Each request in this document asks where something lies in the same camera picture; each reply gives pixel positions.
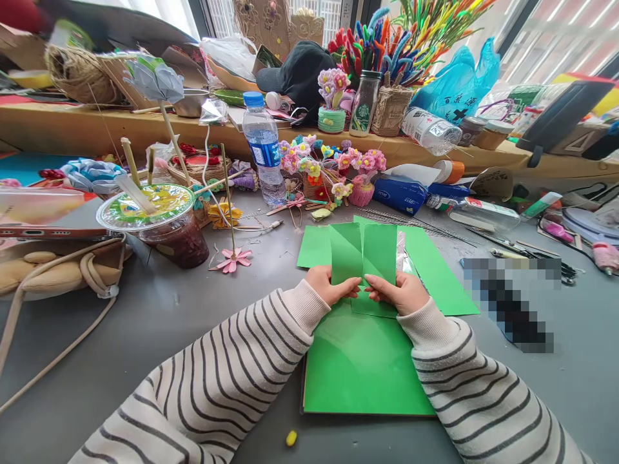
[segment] plastic cup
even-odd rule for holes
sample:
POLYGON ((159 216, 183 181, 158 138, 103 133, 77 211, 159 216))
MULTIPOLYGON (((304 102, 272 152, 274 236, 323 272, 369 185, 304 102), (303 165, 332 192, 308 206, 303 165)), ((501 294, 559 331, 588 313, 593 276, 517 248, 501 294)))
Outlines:
POLYGON ((147 215, 121 193, 99 207, 98 223, 139 238, 183 269, 206 261, 208 246, 193 215, 193 192, 172 184, 143 186, 142 192, 155 205, 156 213, 147 215))

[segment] twine ball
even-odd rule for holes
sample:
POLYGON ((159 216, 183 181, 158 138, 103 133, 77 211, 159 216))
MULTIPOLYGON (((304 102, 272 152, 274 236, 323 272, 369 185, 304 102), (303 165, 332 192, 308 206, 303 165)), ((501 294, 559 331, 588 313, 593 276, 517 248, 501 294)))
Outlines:
POLYGON ((85 104, 120 104, 124 100, 96 56, 87 50, 50 45, 45 64, 54 85, 73 100, 85 104))

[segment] small yellow bead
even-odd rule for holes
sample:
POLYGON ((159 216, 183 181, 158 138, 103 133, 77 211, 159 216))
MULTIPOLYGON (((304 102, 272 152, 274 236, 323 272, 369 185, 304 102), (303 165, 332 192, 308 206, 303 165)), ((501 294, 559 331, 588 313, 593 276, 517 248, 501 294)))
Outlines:
POLYGON ((289 448, 294 446, 297 441, 297 433, 294 430, 291 430, 288 436, 286 437, 286 446, 289 448))

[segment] jute twine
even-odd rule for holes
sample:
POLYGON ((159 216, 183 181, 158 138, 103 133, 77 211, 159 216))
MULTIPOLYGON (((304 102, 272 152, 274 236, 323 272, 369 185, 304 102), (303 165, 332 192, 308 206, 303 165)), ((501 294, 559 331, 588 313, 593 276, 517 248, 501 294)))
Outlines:
POLYGON ((120 104, 124 100, 95 55, 87 50, 50 45, 45 51, 45 64, 54 85, 73 100, 87 104, 120 104))
POLYGON ((413 93, 413 90, 400 86, 381 87, 372 119, 372 132, 379 137, 397 136, 413 93))

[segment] striped sleeve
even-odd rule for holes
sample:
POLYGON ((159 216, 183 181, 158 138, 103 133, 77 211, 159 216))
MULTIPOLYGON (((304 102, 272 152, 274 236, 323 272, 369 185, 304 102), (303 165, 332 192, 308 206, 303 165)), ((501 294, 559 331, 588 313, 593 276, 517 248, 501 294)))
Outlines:
POLYGON ((477 349, 470 326, 434 300, 398 318, 443 427, 467 463, 591 463, 554 414, 504 364, 477 349))
POLYGON ((328 311, 305 280, 243 309, 154 369, 71 463, 229 463, 328 311))

